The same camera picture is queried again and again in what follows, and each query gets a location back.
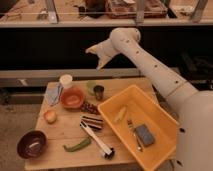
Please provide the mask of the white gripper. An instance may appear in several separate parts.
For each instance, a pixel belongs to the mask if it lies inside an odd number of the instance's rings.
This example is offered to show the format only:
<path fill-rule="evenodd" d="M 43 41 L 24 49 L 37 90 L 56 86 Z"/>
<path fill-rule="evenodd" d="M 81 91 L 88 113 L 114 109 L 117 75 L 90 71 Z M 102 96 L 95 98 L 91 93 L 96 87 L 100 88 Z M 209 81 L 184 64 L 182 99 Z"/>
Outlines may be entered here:
<path fill-rule="evenodd" d="M 85 52 L 98 56 L 99 60 L 97 69 L 102 69 L 113 57 L 118 54 L 118 51 L 113 47 L 110 39 L 87 48 Z"/>

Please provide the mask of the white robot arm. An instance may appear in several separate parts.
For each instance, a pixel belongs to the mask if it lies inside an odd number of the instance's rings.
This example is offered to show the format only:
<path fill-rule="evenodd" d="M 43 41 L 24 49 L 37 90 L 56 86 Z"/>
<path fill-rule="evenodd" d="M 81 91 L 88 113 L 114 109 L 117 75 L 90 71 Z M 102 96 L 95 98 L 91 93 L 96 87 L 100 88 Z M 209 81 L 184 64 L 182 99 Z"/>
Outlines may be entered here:
<path fill-rule="evenodd" d="M 213 171 L 213 91 L 199 91 L 140 45 L 136 28 L 115 28 L 85 50 L 99 57 L 98 69 L 123 54 L 146 76 L 179 115 L 175 171 Z"/>

